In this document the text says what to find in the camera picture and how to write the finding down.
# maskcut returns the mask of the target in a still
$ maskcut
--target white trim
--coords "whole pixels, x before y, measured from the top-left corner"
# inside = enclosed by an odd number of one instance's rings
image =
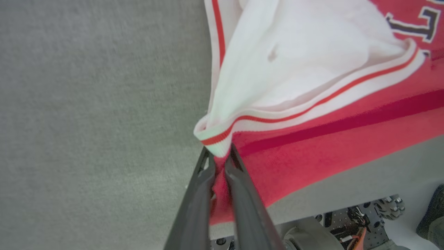
[[[238,0],[220,0],[218,3],[223,23],[222,30],[225,41],[225,52],[227,52],[231,38],[241,18],[242,9]]]
[[[211,92],[210,101],[208,103],[208,113],[213,107],[214,92],[219,80],[220,74],[220,55],[219,55],[219,37],[218,28],[216,25],[216,17],[214,16],[213,3],[211,0],[204,0],[206,18],[208,20],[208,28],[210,30],[211,42]]]
[[[377,92],[381,89],[387,88],[389,86],[395,85],[396,83],[401,82],[402,80],[408,78],[413,72],[415,72],[424,62],[425,56],[421,51],[418,51],[416,55],[413,55],[413,53],[416,51],[416,44],[413,40],[409,39],[410,46],[406,53],[401,56],[400,58],[394,59],[390,62],[382,63],[379,65],[371,66],[365,69],[362,69],[360,71],[357,71],[344,79],[337,82],[335,85],[330,87],[328,90],[324,91],[320,95],[318,95],[313,100],[281,111],[281,112],[263,112],[260,110],[244,110],[240,113],[238,113],[235,117],[232,117],[225,122],[214,126],[212,128],[205,128],[206,121],[208,116],[205,116],[202,118],[194,128],[194,135],[201,141],[217,136],[221,133],[223,133],[225,130],[227,130],[231,124],[234,122],[234,120],[243,115],[251,115],[255,117],[262,117],[262,118],[270,118],[270,119],[279,119],[279,118],[285,118],[288,116],[291,116],[296,113],[300,113],[304,110],[307,110],[309,107],[313,106],[315,103],[317,103],[319,100],[322,100],[325,97],[328,97],[338,89],[342,88],[343,86],[346,86],[348,83],[352,82],[353,80],[359,79],[363,76],[369,75],[374,72],[379,72],[384,69],[388,69],[391,67],[395,67],[397,65],[401,65],[405,62],[407,62],[412,56],[415,58],[413,61],[407,65],[405,68],[400,69],[398,71],[387,73],[385,75],[381,75],[372,79],[369,79],[365,82],[362,82],[351,89],[348,89],[347,91],[343,92],[339,96],[329,100],[327,103],[318,105],[311,109],[309,112],[286,121],[282,122],[276,122],[276,123],[263,123],[263,122],[257,122],[257,121],[250,121],[250,120],[240,120],[237,121],[227,138],[224,140],[212,144],[207,145],[207,148],[217,157],[223,157],[227,153],[230,142],[233,133],[239,132],[239,131],[270,131],[270,130],[276,130],[276,129],[282,129],[291,127],[294,125],[298,125],[301,123],[304,123],[306,121],[312,120],[314,118],[326,115],[328,113],[331,113],[335,110],[338,110],[342,107],[345,107],[369,94],[372,94],[374,92]]]

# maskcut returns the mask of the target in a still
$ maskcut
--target red stripe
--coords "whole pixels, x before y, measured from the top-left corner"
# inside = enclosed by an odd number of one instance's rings
[[[361,78],[358,78],[358,79],[350,82],[346,86],[340,88],[339,90],[337,90],[336,92],[334,92],[330,96],[328,96],[328,97],[318,101],[313,106],[311,106],[310,108],[308,108],[307,110],[305,110],[303,112],[300,112],[300,113],[297,113],[297,114],[294,114],[294,115],[291,115],[291,116],[288,116],[288,117],[284,117],[284,118],[278,118],[278,119],[267,119],[267,118],[260,118],[260,117],[254,117],[254,116],[240,116],[240,117],[236,118],[236,120],[233,121],[231,126],[227,130],[225,130],[223,133],[221,133],[221,134],[219,134],[217,136],[205,139],[205,140],[203,140],[201,142],[204,145],[211,145],[211,144],[215,144],[215,143],[218,143],[218,142],[224,140],[225,138],[227,138],[229,136],[231,130],[233,129],[234,124],[237,121],[240,121],[240,120],[250,120],[250,121],[258,121],[258,122],[264,122],[264,123],[275,123],[275,122],[287,121],[287,120],[291,120],[291,119],[297,118],[297,117],[299,117],[299,116],[309,112],[314,107],[316,107],[316,106],[318,106],[320,104],[328,102],[329,100],[337,97],[338,95],[342,94],[343,92],[349,90],[350,88],[352,88],[352,87],[354,87],[354,86],[356,86],[356,85],[358,85],[358,84],[360,84],[360,83],[362,83],[364,81],[370,80],[370,79],[375,78],[375,77],[379,77],[381,75],[392,73],[394,71],[397,71],[397,70],[400,70],[400,69],[403,69],[403,68],[407,67],[413,61],[413,59],[415,59],[415,56],[416,56],[417,52],[418,52],[418,48],[416,48],[416,50],[413,53],[412,57],[407,62],[405,62],[405,63],[403,63],[401,65],[398,65],[398,66],[395,66],[395,67],[392,67],[392,68],[389,68],[389,69],[384,69],[384,70],[381,70],[381,71],[378,71],[378,72],[375,72],[375,73],[371,73],[369,75],[363,76]]]
[[[218,30],[218,39],[219,39],[219,58],[220,58],[220,67],[222,67],[223,58],[225,56],[225,38],[223,35],[222,28],[222,18],[221,12],[219,10],[218,0],[212,0],[213,10],[214,10],[214,18],[216,19],[216,28]]]
[[[239,151],[242,153],[242,157],[247,157],[250,154],[278,146],[284,146],[314,137],[382,123],[442,107],[444,107],[444,89],[401,99],[399,101],[385,104],[368,112],[317,127],[311,127],[277,137],[253,141],[242,148],[239,148]]]

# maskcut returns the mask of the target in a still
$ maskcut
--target gray floor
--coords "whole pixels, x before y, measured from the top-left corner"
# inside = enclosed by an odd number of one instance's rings
[[[0,249],[161,249],[202,148],[192,131],[210,53],[202,0],[0,0]],[[270,215],[283,223],[444,176],[442,152],[444,137],[416,145]]]

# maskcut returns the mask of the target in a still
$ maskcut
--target striped ribbed trim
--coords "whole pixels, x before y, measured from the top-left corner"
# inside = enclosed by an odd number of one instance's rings
[[[202,118],[194,135],[217,157],[228,152],[233,133],[271,131],[301,124],[349,105],[371,93],[392,86],[409,77],[424,62],[415,42],[407,40],[406,53],[389,62],[358,70],[312,100],[280,112],[245,109],[222,123],[206,128],[208,116]]]
[[[220,67],[225,56],[225,37],[222,29],[222,17],[217,0],[205,0],[206,17],[210,28],[211,40],[211,93],[208,112],[213,105],[214,91],[219,80]]]

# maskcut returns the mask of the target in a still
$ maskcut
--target jersey lettering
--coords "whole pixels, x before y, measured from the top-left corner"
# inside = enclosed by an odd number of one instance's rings
[[[439,9],[434,9],[428,6],[422,7],[418,17],[426,19],[427,25],[408,24],[395,20],[393,14],[390,12],[385,15],[385,19],[393,32],[408,36],[420,36],[422,37],[423,42],[431,43],[438,29],[437,25],[440,19],[440,14],[441,11]]]
[[[434,4],[444,4],[444,0],[427,0],[429,2],[432,2]]]

